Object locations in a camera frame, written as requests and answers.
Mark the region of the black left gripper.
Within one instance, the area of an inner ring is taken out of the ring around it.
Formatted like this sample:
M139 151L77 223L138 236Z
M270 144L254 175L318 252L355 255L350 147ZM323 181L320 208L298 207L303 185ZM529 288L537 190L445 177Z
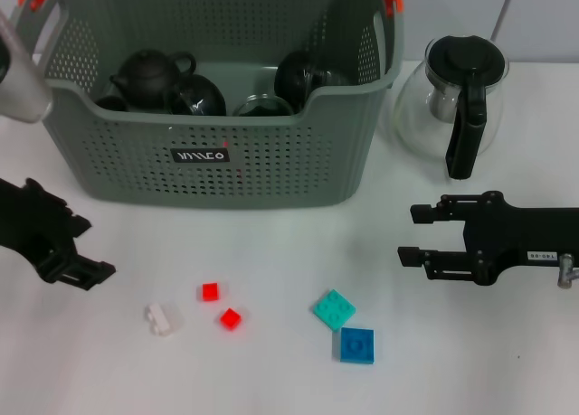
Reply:
M1 182L1 245L23 256L44 282L88 291L116 272L107 262L73 253L73 238L91 227L36 181L28 179L22 187Z

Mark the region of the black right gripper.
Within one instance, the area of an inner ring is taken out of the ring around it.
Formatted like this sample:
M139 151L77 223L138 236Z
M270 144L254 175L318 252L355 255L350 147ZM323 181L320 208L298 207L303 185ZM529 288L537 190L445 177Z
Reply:
M502 193L489 192L444 194L434 206L412 205L410 213L415 224L465 221L469 254L398 248L402 266L423 268L429 280L490 286L503 271L517 266L558 268L560 288L578 279L576 208L519 208L507 203Z

